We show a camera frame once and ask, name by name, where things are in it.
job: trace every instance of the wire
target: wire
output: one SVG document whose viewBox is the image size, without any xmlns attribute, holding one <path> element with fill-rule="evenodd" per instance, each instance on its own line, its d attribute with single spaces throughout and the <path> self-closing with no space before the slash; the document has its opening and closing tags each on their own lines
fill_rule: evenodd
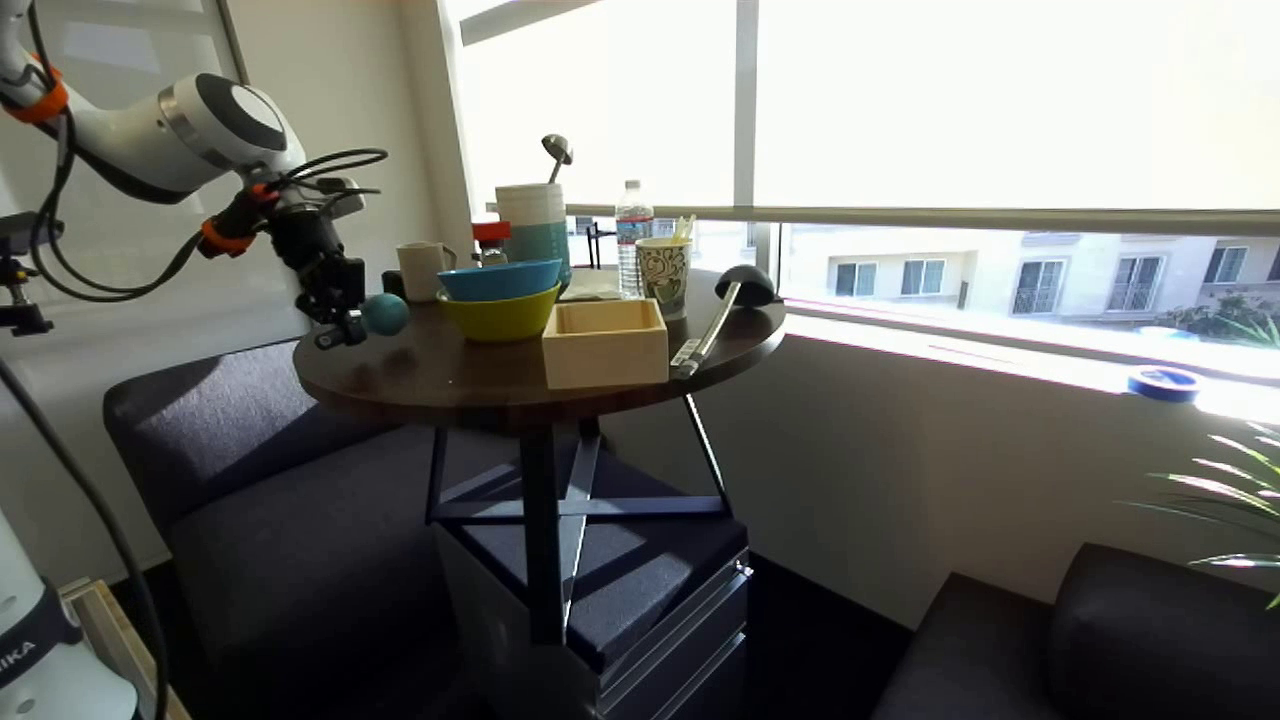
<svg viewBox="0 0 1280 720">
<path fill-rule="evenodd" d="M 50 75 L 47 52 L 45 52 L 45 32 L 40 32 L 40 12 L 34 4 L 26 8 L 30 21 L 30 42 L 34 42 L 34 56 L 45 64 L 45 72 Z M 74 166 L 74 121 L 73 114 L 63 117 L 63 134 L 58 134 L 58 166 L 55 166 L 55 183 L 47 187 L 34 224 L 30 224 L 30 262 L 40 269 L 40 232 L 47 232 L 47 243 L 55 250 L 55 208 L 58 208 L 58 192 L 73 175 Z M 87 483 L 84 468 L 74 466 L 74 456 L 58 444 L 58 438 L 50 433 L 50 425 L 45 420 L 40 403 L 26 398 L 23 384 L 11 379 L 9 365 L 0 365 L 0 378 L 9 384 L 9 393 L 14 398 L 14 403 L 30 416 L 34 433 L 45 438 L 45 444 L 50 449 L 50 456 L 69 468 L 73 483 L 84 494 L 84 500 L 92 505 L 92 513 L 98 518 L 98 524 L 110 536 L 110 549 L 127 571 L 127 584 L 135 589 L 135 605 L 144 617 L 144 627 L 153 638 L 153 656 L 156 656 L 156 720 L 166 720 L 166 642 L 162 642 L 162 624 L 156 614 L 156 597 L 133 556 L 133 549 L 124 544 L 120 521 L 110 518 L 109 500 Z"/>
<path fill-rule="evenodd" d="M 293 187 L 293 183 L 308 183 L 316 175 L 330 175 L 330 173 L 343 173 L 343 167 L 365 167 L 365 166 L 381 166 L 387 160 L 383 150 L 343 150 L 343 152 L 327 152 L 327 158 L 316 158 L 293 173 L 283 173 L 280 182 L 273 182 L 267 187 Z"/>
<path fill-rule="evenodd" d="M 34 43 L 40 72 L 50 75 L 50 61 L 47 61 L 47 52 L 45 52 L 45 32 L 40 32 L 40 12 L 34 12 L 34 4 L 30 4 L 30 43 Z M 74 298 L 74 301 L 87 301 L 87 306 L 124 306 L 124 301 L 141 301 L 141 298 L 162 287 L 162 284 L 193 262 L 196 240 L 181 243 L 174 256 L 166 262 L 166 269 L 162 269 L 156 280 L 133 284 L 133 287 L 124 287 L 124 284 L 98 284 L 98 280 L 84 278 L 84 273 L 63 256 L 58 232 L 55 232 L 55 212 L 58 212 L 58 198 L 63 198 L 63 187 L 69 187 L 69 182 L 73 182 L 73 167 L 74 167 L 74 117 L 73 117 L 73 107 L 58 117 L 58 124 L 50 130 L 50 138 L 55 138 L 55 150 L 58 150 L 58 152 L 55 152 L 55 173 L 50 173 L 50 183 L 47 183 L 47 192 L 45 192 L 45 201 L 40 201 L 34 219 L 30 219 L 30 263 L 34 263 L 34 273 L 40 273 L 55 292 Z M 58 269 L 63 269 L 73 280 L 78 280 L 84 287 L 92 287 L 92 292 L 73 287 L 73 284 L 63 284 L 55 273 L 47 273 L 45 254 L 40 254 L 40 235 L 47 240 L 50 256 L 58 262 Z"/>
</svg>

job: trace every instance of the black cushion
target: black cushion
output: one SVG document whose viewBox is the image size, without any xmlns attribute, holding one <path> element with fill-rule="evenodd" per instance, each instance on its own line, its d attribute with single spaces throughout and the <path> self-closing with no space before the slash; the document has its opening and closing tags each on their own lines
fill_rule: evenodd
<svg viewBox="0 0 1280 720">
<path fill-rule="evenodd" d="M 210 671 L 210 718 L 313 720 L 434 708 L 460 692 L 451 605 L 423 524 L 432 429 L 316 403 L 293 340 L 124 379 L 103 416 L 166 536 Z M 511 456 L 508 438 L 446 433 L 442 475 Z"/>
<path fill-rule="evenodd" d="M 1280 617 L 1269 597 L 1085 544 L 1052 622 L 1052 698 L 1076 720 L 1276 720 Z"/>
<path fill-rule="evenodd" d="M 293 349 L 242 349 L 109 389 L 109 438 L 162 536 L 217 496 L 387 429 L 316 403 Z"/>
<path fill-rule="evenodd" d="M 1056 720 L 1047 605 L 948 577 L 877 703 L 877 720 Z"/>
</svg>

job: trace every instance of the cup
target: cup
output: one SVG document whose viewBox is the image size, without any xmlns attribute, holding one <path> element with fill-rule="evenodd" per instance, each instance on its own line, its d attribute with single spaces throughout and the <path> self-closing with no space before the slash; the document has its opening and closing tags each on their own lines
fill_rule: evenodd
<svg viewBox="0 0 1280 720">
<path fill-rule="evenodd" d="M 687 240 L 639 240 L 637 243 L 639 292 L 657 301 L 664 319 L 683 316 L 687 292 Z"/>
<path fill-rule="evenodd" d="M 451 250 L 442 243 L 399 243 L 399 280 L 404 280 L 404 301 L 413 306 L 432 306 L 439 301 L 439 273 L 451 269 Z"/>
<path fill-rule="evenodd" d="M 558 262 L 569 280 L 569 224 L 558 183 L 498 183 L 494 217 L 511 224 L 508 262 Z"/>
</svg>

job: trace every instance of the bowl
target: bowl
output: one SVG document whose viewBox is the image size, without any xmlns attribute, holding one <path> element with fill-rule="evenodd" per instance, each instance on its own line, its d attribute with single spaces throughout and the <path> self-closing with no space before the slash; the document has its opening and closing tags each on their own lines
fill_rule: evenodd
<svg viewBox="0 0 1280 720">
<path fill-rule="evenodd" d="M 1128 378 L 1128 393 L 1165 403 L 1191 403 L 1198 379 L 1185 370 L 1142 365 Z"/>
<path fill-rule="evenodd" d="M 558 262 L 511 262 L 511 263 L 439 273 L 439 287 L 446 301 L 511 301 L 511 298 L 555 287 L 558 280 L 564 280 Z"/>
<path fill-rule="evenodd" d="M 534 340 L 555 307 L 558 284 L 530 292 L 530 298 L 502 298 L 502 301 L 439 301 L 442 316 L 463 331 L 472 346 L 508 346 L 508 340 Z"/>
</svg>

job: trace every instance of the white wall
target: white wall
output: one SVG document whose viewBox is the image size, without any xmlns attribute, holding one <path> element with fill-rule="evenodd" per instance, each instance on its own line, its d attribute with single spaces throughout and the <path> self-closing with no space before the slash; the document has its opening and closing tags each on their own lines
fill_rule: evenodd
<svg viewBox="0 0 1280 720">
<path fill-rule="evenodd" d="M 948 571 L 1047 602 L 1078 539 L 1166 560 L 1221 539 L 1128 509 L 1160 494 L 1148 473 L 1234 429 L 1197 408 L 805 336 L 699 408 L 750 549 L 898 624 Z M 639 468 L 709 490 L 677 403 L 604 429 Z"/>
</svg>

